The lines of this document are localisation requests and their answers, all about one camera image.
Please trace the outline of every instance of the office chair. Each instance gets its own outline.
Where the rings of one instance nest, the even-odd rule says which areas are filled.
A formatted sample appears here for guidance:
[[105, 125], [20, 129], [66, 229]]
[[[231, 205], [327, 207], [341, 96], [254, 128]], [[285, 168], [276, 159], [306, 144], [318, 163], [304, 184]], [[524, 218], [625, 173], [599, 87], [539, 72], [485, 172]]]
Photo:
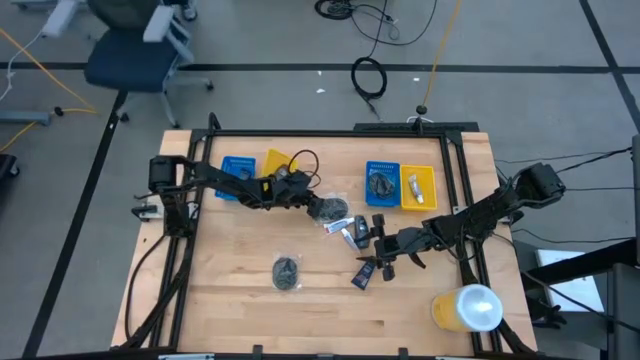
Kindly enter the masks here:
[[[68, 26], [80, 0], [60, 0], [43, 28], [45, 36], [58, 37]], [[167, 99], [167, 83], [201, 85], [213, 90], [205, 77], [174, 76], [178, 66], [193, 62], [188, 49], [191, 35], [174, 17], [174, 9], [160, 0], [86, 0], [89, 9], [109, 29], [95, 45], [84, 70], [88, 83], [130, 93], [160, 94], [174, 128], [180, 125]], [[128, 121], [127, 110], [136, 98], [129, 96], [117, 110]]]

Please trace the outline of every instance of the blue tray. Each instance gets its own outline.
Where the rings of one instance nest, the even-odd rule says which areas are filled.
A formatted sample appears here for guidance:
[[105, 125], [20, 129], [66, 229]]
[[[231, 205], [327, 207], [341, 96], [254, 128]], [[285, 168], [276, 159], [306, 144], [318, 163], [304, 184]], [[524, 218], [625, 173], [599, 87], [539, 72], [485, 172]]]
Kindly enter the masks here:
[[[369, 176], [382, 173], [395, 186], [393, 195], [388, 199], [380, 199], [369, 189]], [[370, 206], [394, 207], [400, 205], [400, 164], [382, 161], [367, 161], [364, 175], [365, 201]]]
[[[222, 159], [222, 171], [235, 175], [239, 178], [246, 176], [247, 172], [250, 174], [250, 178], [256, 176], [256, 159], [250, 157], [240, 156], [225, 156]], [[216, 190], [216, 197], [229, 201], [238, 201], [238, 199], [222, 191]]]

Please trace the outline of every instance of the yellow cup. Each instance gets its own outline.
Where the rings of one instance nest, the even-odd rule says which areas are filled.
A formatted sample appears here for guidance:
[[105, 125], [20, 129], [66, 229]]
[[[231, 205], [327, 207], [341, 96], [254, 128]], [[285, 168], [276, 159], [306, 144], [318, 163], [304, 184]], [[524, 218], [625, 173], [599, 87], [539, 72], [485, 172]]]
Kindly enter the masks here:
[[431, 315], [443, 330], [455, 332], [491, 331], [503, 316], [502, 302], [484, 285], [467, 285], [438, 295]]

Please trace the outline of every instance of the small black object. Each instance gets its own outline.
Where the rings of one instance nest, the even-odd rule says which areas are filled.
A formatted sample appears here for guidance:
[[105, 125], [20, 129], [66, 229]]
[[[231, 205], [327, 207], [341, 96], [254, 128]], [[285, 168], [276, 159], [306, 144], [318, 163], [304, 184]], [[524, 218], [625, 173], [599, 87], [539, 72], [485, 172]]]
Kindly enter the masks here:
[[329, 198], [322, 201], [320, 206], [320, 212], [316, 217], [316, 220], [326, 221], [338, 221], [347, 216], [349, 212], [349, 206], [346, 201], [339, 198]]
[[371, 240], [371, 236], [369, 235], [369, 227], [367, 226], [367, 220], [365, 220], [364, 216], [357, 215], [354, 220], [354, 226], [356, 228], [356, 236], [355, 242], [358, 246], [358, 249], [366, 249], [369, 247], [369, 241]]
[[369, 190], [378, 199], [388, 199], [393, 196], [396, 190], [395, 184], [383, 173], [373, 173], [369, 175]]
[[291, 258], [279, 258], [273, 264], [273, 285], [280, 290], [291, 290], [298, 283], [298, 265]]
[[418, 105], [416, 107], [416, 112], [418, 115], [425, 115], [427, 113], [427, 107], [424, 105]]
[[360, 271], [358, 271], [358, 274], [356, 274], [356, 276], [351, 279], [351, 283], [357, 286], [360, 290], [366, 289], [375, 268], [376, 265], [373, 262], [365, 262], [364, 265], [362, 265], [362, 267], [360, 268]]

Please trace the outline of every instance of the wooden tabletop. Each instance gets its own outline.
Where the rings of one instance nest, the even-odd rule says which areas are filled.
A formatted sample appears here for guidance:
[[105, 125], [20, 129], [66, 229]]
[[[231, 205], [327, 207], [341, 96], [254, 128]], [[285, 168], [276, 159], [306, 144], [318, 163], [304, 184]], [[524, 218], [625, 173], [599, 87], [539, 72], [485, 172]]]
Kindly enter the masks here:
[[[186, 155], [189, 137], [190, 131], [167, 131], [160, 153]], [[489, 138], [485, 133], [463, 133], [463, 141], [473, 196], [478, 201], [498, 186]], [[250, 156], [256, 158], [259, 171], [269, 148], [288, 154], [306, 148], [315, 151], [322, 176], [322, 183], [314, 189], [316, 194], [344, 193], [353, 213], [365, 215], [370, 226], [371, 215], [384, 213], [387, 233], [451, 213], [442, 154], [435, 139], [221, 136], [213, 141], [210, 162], [219, 167], [226, 155]], [[464, 204], [453, 147], [450, 153], [458, 201]], [[407, 212], [367, 206], [364, 174], [368, 160], [433, 166], [438, 210]], [[311, 156], [301, 156], [299, 162], [301, 169], [313, 169]], [[161, 233], [160, 220], [141, 225], [131, 269]], [[510, 238], [506, 226], [499, 225], [496, 233]], [[132, 329], [158, 298], [168, 243], [165, 240], [138, 274]], [[513, 248], [504, 240], [490, 238], [484, 249], [491, 285], [503, 302], [506, 320], [522, 341], [535, 349]], [[363, 254], [373, 254], [373, 246]], [[301, 257], [299, 290], [283, 292], [273, 287], [271, 270], [279, 255]], [[219, 199], [207, 189], [179, 350], [248, 353], [254, 344], [262, 344], [265, 353], [392, 355], [399, 347], [406, 347], [412, 355], [473, 354], [468, 334], [440, 330], [430, 315], [435, 295], [461, 286], [459, 268], [447, 252], [421, 253], [427, 265], [424, 270], [408, 257], [400, 257], [395, 263], [396, 278], [384, 282], [381, 271], [376, 271], [366, 291], [351, 284], [362, 266], [356, 256], [341, 234], [325, 235], [304, 209], [249, 210]], [[125, 340], [124, 300], [114, 345]], [[167, 343], [173, 309], [170, 305], [166, 311], [161, 344]], [[490, 348], [487, 339], [483, 336], [485, 349]]]

